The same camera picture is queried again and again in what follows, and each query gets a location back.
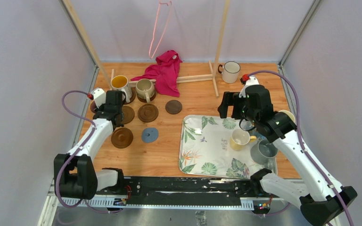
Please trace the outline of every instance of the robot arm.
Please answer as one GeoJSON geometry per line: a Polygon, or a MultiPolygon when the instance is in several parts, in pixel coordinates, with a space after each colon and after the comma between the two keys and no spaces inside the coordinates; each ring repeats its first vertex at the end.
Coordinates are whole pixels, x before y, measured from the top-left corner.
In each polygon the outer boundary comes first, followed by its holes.
{"type": "Polygon", "coordinates": [[[304,185],[296,185],[278,177],[268,169],[262,169],[251,176],[256,194],[271,193],[281,197],[298,207],[312,225],[324,225],[343,211],[332,186],[336,188],[347,206],[357,197],[356,191],[351,186],[343,187],[324,168],[305,143],[305,149],[302,150],[296,125],[286,114],[274,111],[269,91],[259,85],[254,76],[243,84],[245,86],[239,93],[224,93],[218,108],[220,117],[227,117],[228,106],[234,106],[232,118],[251,121],[257,132],[286,155],[304,181],[304,185]],[[307,158],[306,152],[329,177],[332,186],[307,158]]]}
{"type": "Polygon", "coordinates": [[[105,92],[97,88],[92,92],[97,105],[93,116],[95,125],[91,125],[81,140],[66,154],[58,154],[54,160],[55,183],[60,168],[78,149],[60,175],[59,192],[62,197],[92,199],[96,191],[105,187],[112,190],[122,188],[123,172],[120,169],[103,169],[96,173],[93,167],[98,150],[116,127],[123,126],[123,92],[110,90],[105,92]]]}

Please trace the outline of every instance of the gray mug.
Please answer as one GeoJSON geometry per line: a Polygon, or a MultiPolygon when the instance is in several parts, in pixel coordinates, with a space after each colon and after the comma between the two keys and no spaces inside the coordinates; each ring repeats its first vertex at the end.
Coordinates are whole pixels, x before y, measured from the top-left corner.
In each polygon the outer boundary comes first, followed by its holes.
{"type": "Polygon", "coordinates": [[[250,150],[250,156],[252,157],[252,160],[261,165],[264,165],[270,159],[275,158],[277,154],[278,149],[267,139],[260,140],[250,150]]]}

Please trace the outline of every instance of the brown coaster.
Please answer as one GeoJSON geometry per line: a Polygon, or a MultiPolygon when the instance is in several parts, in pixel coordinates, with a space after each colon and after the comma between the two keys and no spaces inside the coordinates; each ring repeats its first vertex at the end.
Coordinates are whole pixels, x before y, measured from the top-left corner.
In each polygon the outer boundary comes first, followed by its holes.
{"type": "Polygon", "coordinates": [[[166,111],[170,114],[178,114],[182,110],[182,104],[178,100],[170,100],[166,104],[166,111]]]}
{"type": "Polygon", "coordinates": [[[96,110],[97,110],[98,108],[96,107],[95,101],[93,101],[93,102],[91,103],[90,109],[91,109],[92,113],[96,114],[96,110]]]}
{"type": "Polygon", "coordinates": [[[134,113],[134,109],[132,107],[123,106],[122,112],[123,112],[123,116],[124,116],[123,120],[121,121],[122,124],[124,124],[124,125],[128,124],[134,119],[135,113],[134,113]]]}
{"type": "Polygon", "coordinates": [[[138,118],[143,122],[154,121],[159,115],[159,110],[156,106],[147,104],[140,107],[138,110],[138,118]]]}
{"type": "Polygon", "coordinates": [[[135,91],[134,88],[131,88],[132,90],[132,97],[130,98],[130,102],[129,103],[126,103],[125,100],[123,101],[123,105],[128,105],[128,104],[131,104],[134,100],[135,100],[135,97],[137,95],[137,92],[135,91]]]}
{"type": "Polygon", "coordinates": [[[132,134],[131,130],[127,128],[120,128],[115,130],[112,134],[112,144],[117,148],[126,148],[134,140],[134,135],[132,134]]]}
{"type": "MultiPolygon", "coordinates": [[[[137,97],[138,97],[138,100],[140,100],[141,102],[147,103],[145,99],[142,99],[138,95],[137,95],[137,97]]],[[[156,97],[156,91],[155,91],[155,94],[150,98],[150,101],[152,102],[155,99],[155,97],[156,97]]]]}

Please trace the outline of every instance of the wooden table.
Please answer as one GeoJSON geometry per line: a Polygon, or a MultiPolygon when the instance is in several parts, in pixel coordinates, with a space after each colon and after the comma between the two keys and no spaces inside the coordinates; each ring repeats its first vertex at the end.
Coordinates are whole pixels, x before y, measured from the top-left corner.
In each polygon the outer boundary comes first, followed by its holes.
{"type": "MultiPolygon", "coordinates": [[[[129,79],[140,76],[151,63],[104,63],[108,74],[115,69],[116,75],[124,75],[129,79]]],[[[241,64],[240,76],[258,70],[277,71],[276,64],[241,64]]],[[[208,63],[181,63],[179,76],[210,74],[208,63]]],[[[274,110],[288,109],[285,93],[281,80],[275,75],[259,74],[256,76],[260,84],[264,85],[271,94],[274,110]]],[[[96,171],[105,167],[120,168],[127,176],[178,176],[185,177],[178,168],[178,156],[180,151],[181,125],[185,116],[190,114],[219,116],[217,107],[222,100],[225,91],[240,91],[240,82],[228,84],[222,81],[221,75],[217,74],[217,86],[220,98],[216,98],[212,81],[198,81],[178,84],[180,97],[170,97],[158,94],[152,103],[159,109],[158,118],[149,123],[138,119],[138,109],[144,105],[137,98],[128,106],[135,111],[135,118],[125,125],[134,135],[133,143],[124,149],[115,148],[110,137],[106,139],[94,160],[96,171]],[[166,112],[165,104],[173,99],[182,103],[182,111],[171,115],[166,112]],[[141,140],[142,131],[148,127],[159,130],[159,138],[146,144],[141,140]]],[[[95,87],[108,90],[107,83],[99,73],[95,87]]],[[[93,113],[88,110],[87,118],[92,118],[93,113]]],[[[89,128],[90,124],[85,122],[81,135],[89,128]]],[[[278,175],[283,178],[300,178],[284,154],[277,155],[278,175]]]]}

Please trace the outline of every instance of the blue coaster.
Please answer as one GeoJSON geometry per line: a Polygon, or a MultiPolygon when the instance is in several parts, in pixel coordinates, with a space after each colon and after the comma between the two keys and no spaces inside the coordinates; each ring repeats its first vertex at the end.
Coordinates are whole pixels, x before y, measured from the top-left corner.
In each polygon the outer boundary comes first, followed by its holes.
{"type": "Polygon", "coordinates": [[[152,143],[159,137],[159,131],[156,128],[146,128],[142,132],[142,141],[152,143]]]}

